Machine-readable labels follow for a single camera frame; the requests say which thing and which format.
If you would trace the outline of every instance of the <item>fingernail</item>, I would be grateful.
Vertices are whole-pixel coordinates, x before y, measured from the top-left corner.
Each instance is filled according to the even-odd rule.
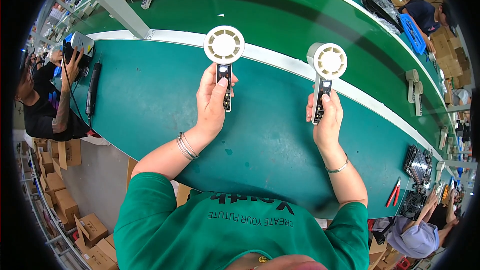
[[[218,84],[222,87],[225,87],[227,85],[229,81],[225,78],[225,77],[222,77],[221,80],[219,80]]]
[[[321,98],[323,99],[323,101],[325,101],[326,103],[330,101],[330,97],[328,96],[328,94],[323,94],[321,96]]]

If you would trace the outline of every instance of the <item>black t-shirt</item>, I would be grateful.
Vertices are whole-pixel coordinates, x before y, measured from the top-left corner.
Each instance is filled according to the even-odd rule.
[[[443,229],[445,225],[447,225],[447,209],[448,207],[444,207],[443,203],[437,205],[437,207],[431,214],[428,223],[435,225],[438,230]]]
[[[422,32],[427,36],[440,28],[441,23],[435,22],[435,6],[426,2],[425,0],[410,0],[404,6],[400,7],[398,11],[400,14],[406,8],[413,20],[417,22]]]
[[[29,136],[55,141],[86,137],[90,128],[72,109],[69,112],[67,129],[58,134],[53,133],[52,120],[57,117],[60,101],[60,91],[50,82],[55,68],[56,65],[49,62],[33,75],[33,89],[40,98],[34,105],[23,107],[25,130]]]

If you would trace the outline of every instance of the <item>green t-shirt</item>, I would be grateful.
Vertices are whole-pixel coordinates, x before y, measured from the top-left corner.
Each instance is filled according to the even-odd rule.
[[[122,270],[222,270],[257,252],[273,259],[302,254],[327,269],[367,269],[367,208],[343,206],[326,231],[303,207],[249,195],[191,193],[177,206],[173,187],[157,173],[128,186],[113,238]]]

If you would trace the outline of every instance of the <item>silver bangle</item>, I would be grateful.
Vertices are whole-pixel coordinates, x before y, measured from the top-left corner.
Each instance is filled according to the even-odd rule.
[[[180,131],[177,135],[177,146],[183,156],[190,161],[194,161],[199,157],[199,155],[195,153],[194,149],[188,143],[183,131]]]
[[[346,156],[346,162],[343,166],[341,166],[340,168],[338,169],[335,169],[335,170],[330,170],[330,169],[327,169],[327,167],[325,167],[325,170],[328,172],[328,173],[338,173],[340,171],[342,171],[343,169],[345,169],[345,167],[349,164],[350,160],[349,160],[349,156],[345,153],[345,156]]]

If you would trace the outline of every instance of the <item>wire cutters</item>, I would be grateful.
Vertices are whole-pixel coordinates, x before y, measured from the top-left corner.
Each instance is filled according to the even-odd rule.
[[[398,182],[395,185],[395,188],[393,188],[392,194],[390,195],[390,198],[388,198],[387,205],[385,207],[388,207],[390,205],[390,202],[392,202],[393,195],[395,195],[395,200],[393,201],[393,206],[395,207],[397,205],[397,201],[399,200],[399,194],[400,194],[400,177],[398,178]]]

